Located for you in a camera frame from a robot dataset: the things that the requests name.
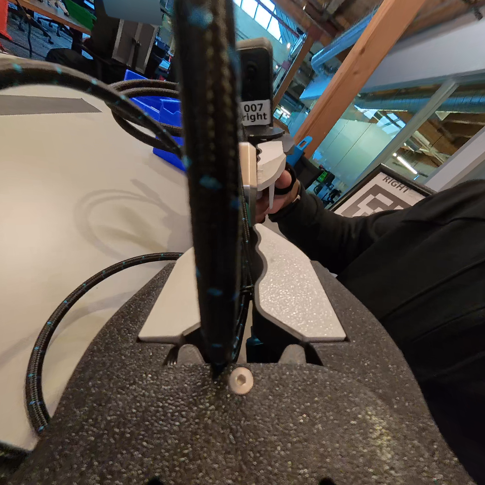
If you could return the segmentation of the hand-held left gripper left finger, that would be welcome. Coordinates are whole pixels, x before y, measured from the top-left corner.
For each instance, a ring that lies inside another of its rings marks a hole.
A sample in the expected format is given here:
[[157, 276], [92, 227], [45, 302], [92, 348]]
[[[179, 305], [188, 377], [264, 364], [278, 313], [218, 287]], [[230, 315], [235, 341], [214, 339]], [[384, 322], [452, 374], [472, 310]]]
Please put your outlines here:
[[175, 263], [138, 339], [180, 342], [200, 327], [195, 252], [188, 249]]

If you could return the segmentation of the grey panel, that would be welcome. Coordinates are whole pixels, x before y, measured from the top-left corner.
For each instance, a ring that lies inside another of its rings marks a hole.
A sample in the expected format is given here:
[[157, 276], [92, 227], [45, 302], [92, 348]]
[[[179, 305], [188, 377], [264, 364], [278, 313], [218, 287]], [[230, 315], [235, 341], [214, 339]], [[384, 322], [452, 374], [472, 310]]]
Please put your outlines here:
[[158, 28], [157, 25], [120, 20], [112, 59], [144, 74]]

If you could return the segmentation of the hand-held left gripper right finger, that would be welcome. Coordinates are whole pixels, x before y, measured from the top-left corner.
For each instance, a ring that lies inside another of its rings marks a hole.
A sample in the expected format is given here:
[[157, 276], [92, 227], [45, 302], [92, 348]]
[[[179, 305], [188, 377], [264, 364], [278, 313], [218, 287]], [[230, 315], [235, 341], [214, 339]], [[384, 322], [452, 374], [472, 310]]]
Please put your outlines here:
[[310, 259], [283, 236], [256, 224], [263, 266], [255, 305], [267, 320], [302, 342], [342, 342], [346, 333]]

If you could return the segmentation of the person's right hand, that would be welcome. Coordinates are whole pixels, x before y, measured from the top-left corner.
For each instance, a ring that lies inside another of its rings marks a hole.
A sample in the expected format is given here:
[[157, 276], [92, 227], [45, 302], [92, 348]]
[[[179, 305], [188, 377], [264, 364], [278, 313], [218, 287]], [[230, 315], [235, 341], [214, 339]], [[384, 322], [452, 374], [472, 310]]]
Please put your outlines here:
[[279, 222], [293, 208], [293, 204], [299, 202], [300, 192], [300, 182], [296, 179], [290, 191], [283, 195], [275, 193], [270, 208], [269, 189], [265, 189], [256, 202], [256, 223], [263, 223], [266, 218], [273, 223]]

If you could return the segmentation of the silver metal port hub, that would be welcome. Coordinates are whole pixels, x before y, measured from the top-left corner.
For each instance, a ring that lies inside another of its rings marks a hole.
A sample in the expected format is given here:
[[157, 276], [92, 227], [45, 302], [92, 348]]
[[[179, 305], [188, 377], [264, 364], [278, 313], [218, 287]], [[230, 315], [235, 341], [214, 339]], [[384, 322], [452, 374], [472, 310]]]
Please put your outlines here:
[[245, 200], [255, 202], [258, 192], [258, 160], [261, 150], [250, 142], [239, 143], [239, 164]]

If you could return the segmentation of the green plastic bin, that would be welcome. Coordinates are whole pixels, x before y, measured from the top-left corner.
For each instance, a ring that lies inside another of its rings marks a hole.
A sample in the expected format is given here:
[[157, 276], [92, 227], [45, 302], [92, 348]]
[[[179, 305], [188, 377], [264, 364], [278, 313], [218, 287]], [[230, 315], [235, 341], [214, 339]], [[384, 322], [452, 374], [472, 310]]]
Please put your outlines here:
[[92, 30], [96, 20], [94, 4], [90, 1], [63, 1], [69, 15], [88, 30]]

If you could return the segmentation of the person's right forearm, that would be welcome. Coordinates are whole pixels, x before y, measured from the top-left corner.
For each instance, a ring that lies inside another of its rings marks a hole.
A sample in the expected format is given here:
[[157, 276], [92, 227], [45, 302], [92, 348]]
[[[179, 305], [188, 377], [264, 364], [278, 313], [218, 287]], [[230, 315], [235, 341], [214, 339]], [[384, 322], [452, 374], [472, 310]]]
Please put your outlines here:
[[470, 180], [423, 198], [406, 209], [345, 217], [325, 209], [314, 195], [268, 214], [281, 233], [310, 259], [335, 274], [353, 263], [410, 264], [426, 258], [484, 257], [484, 180]]

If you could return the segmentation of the blue-flecked braided cable green plugs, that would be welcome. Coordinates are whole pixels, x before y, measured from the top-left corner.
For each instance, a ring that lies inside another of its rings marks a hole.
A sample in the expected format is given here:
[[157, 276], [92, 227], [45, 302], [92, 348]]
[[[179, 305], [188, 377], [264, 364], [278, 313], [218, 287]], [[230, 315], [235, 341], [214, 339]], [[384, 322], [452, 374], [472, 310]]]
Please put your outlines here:
[[205, 354], [216, 373], [239, 355], [247, 309], [243, 246], [247, 223], [241, 189], [240, 60], [232, 1], [175, 1], [179, 84], [162, 95], [179, 98], [184, 145], [175, 128], [155, 121], [121, 94], [117, 84], [55, 63], [1, 60], [1, 90], [55, 84], [86, 92], [111, 109], [118, 125], [154, 148], [178, 155], [186, 167], [195, 251], [198, 305]]

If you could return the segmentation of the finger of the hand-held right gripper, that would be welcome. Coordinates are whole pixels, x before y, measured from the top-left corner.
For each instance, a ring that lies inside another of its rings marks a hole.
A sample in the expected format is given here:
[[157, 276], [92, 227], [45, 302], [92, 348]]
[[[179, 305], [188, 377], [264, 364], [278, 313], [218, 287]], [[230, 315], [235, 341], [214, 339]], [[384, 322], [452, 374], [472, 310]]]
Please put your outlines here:
[[257, 145], [257, 190], [264, 191], [281, 176], [286, 166], [282, 142], [262, 142]]

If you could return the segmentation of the wooden beam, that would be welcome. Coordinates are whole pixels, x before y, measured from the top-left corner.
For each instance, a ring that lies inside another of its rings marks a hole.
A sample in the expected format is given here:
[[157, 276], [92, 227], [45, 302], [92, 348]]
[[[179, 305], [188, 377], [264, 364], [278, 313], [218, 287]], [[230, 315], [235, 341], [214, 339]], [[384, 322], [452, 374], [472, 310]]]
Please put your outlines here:
[[370, 76], [407, 29], [425, 1], [383, 1], [327, 88], [295, 135], [297, 142], [312, 137], [305, 157], [328, 135]]

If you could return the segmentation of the framed black-white tag board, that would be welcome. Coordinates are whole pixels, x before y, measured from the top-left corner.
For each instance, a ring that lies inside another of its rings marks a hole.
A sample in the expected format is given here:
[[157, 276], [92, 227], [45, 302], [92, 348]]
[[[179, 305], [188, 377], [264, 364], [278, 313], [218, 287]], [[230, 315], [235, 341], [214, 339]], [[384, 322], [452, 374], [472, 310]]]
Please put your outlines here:
[[380, 164], [340, 197], [330, 211], [344, 217], [368, 216], [412, 207], [433, 194], [435, 191]]

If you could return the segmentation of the person's black jacket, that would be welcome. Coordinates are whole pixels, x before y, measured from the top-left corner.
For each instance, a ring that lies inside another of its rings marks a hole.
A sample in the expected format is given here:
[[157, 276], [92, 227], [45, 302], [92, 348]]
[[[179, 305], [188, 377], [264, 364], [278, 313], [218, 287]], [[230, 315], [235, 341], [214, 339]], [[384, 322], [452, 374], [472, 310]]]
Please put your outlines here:
[[440, 432], [484, 484], [484, 221], [356, 218], [370, 245], [339, 281], [384, 326]]

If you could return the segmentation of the large blue plastic bin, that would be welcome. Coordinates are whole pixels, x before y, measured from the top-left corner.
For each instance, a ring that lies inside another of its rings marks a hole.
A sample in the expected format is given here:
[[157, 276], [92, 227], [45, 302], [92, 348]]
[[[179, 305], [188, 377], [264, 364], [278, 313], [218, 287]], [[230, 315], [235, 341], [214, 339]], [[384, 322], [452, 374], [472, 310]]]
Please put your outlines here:
[[[180, 101], [178, 99], [168, 98], [165, 96], [159, 97], [158, 101], [160, 102], [160, 106], [158, 108], [158, 121], [163, 124], [175, 126], [176, 128], [181, 128], [182, 122]], [[178, 155], [157, 148], [153, 148], [152, 151], [155, 155], [170, 163], [173, 167], [178, 168], [182, 172], [186, 172], [186, 167]]]
[[143, 110], [158, 112], [160, 106], [158, 98], [162, 96], [165, 82], [147, 79], [126, 70], [124, 80], [118, 82], [116, 89]]

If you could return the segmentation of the grey tape strip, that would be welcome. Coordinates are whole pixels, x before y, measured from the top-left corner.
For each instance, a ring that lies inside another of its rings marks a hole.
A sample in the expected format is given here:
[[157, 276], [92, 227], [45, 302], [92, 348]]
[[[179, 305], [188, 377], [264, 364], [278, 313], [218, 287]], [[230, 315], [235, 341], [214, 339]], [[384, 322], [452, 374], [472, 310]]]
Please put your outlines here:
[[81, 98], [1, 95], [1, 116], [96, 112], [101, 111]]

